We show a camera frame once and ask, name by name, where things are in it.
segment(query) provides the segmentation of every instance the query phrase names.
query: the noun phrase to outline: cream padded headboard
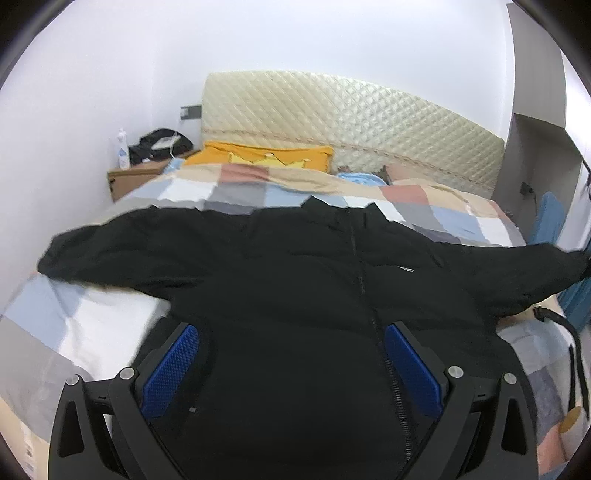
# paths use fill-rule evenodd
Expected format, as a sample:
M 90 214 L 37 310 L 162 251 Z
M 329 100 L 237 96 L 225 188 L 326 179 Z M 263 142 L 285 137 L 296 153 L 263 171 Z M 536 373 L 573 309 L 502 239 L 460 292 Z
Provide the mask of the cream padded headboard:
M 437 181 L 490 198 L 503 140 L 464 117 L 373 83 L 304 72 L 211 73 L 203 140 L 264 147 L 331 145 L 332 171 L 410 163 Z

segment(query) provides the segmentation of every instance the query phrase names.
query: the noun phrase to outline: black plug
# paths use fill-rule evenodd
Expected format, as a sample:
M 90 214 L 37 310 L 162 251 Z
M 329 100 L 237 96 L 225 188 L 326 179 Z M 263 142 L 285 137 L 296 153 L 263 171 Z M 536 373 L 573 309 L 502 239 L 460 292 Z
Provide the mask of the black plug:
M 521 182 L 521 188 L 519 189 L 519 193 L 521 193 L 522 195 L 527 195 L 528 193 L 534 193 L 534 189 L 523 181 Z

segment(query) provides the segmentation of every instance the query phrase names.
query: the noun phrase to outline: nightstand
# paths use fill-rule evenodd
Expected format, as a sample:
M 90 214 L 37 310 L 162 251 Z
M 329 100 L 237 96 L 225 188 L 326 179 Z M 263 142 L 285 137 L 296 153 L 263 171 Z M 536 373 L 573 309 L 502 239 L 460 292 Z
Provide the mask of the nightstand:
M 141 187 L 148 180 L 156 178 L 169 164 L 170 159 L 163 161 L 149 161 L 133 165 L 128 170 L 115 168 L 107 172 L 111 196 L 116 202 L 132 190 Z

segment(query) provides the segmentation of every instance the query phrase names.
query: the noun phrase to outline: jacket zipper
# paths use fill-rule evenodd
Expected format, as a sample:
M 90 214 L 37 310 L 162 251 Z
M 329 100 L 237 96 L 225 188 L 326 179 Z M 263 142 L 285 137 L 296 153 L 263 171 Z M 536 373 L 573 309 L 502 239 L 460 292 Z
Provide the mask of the jacket zipper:
M 351 210 L 347 208 L 346 211 L 349 219 L 349 232 L 351 237 L 351 246 L 353 248 L 353 255 L 355 256 L 355 260 L 357 260 L 358 262 L 357 279 L 359 281 L 359 289 L 361 290 L 361 295 L 363 296 L 365 303 L 368 307 L 369 318 L 374 329 L 374 334 L 376 336 L 380 355 L 382 356 L 382 361 L 386 368 L 386 372 L 388 373 L 390 389 L 392 391 L 394 406 L 396 408 L 396 414 L 398 416 L 398 420 L 400 421 L 400 425 L 402 425 L 402 433 L 404 435 L 404 457 L 408 462 L 409 460 L 411 460 L 414 454 L 414 445 L 412 435 L 410 432 L 410 422 L 408 421 L 408 414 L 404 406 L 404 402 L 402 400 L 400 383 L 398 382 L 397 376 L 394 374 L 394 366 L 386 354 L 386 349 L 384 347 L 383 341 L 384 333 L 382 332 L 378 319 L 374 315 L 374 310 L 367 301 L 367 296 L 365 294 L 365 279 L 363 277 L 363 266 L 361 264 L 361 259 L 357 255 L 357 242 L 355 240 L 355 230 L 353 228 L 353 221 L 351 220 Z

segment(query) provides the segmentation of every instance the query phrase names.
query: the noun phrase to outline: silver bolt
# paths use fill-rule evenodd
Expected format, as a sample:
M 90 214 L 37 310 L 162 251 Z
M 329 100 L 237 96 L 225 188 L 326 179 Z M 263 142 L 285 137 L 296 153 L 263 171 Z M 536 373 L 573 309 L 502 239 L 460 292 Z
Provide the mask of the silver bolt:
M 126 367 L 121 372 L 119 372 L 119 376 L 123 380 L 129 380 L 134 375 L 135 375 L 135 370 L 133 368 L 131 368 L 131 367 Z
M 464 376 L 464 370 L 455 365 L 452 365 L 450 368 L 448 368 L 447 373 L 449 373 L 453 378 L 461 378 Z
M 517 377 L 513 374 L 507 373 L 503 375 L 503 378 L 509 385 L 515 385 L 517 383 Z
M 74 385 L 76 385 L 78 383 L 78 379 L 80 377 L 78 375 L 73 375 L 70 378 L 68 378 L 68 380 L 66 380 L 66 384 L 73 387 Z

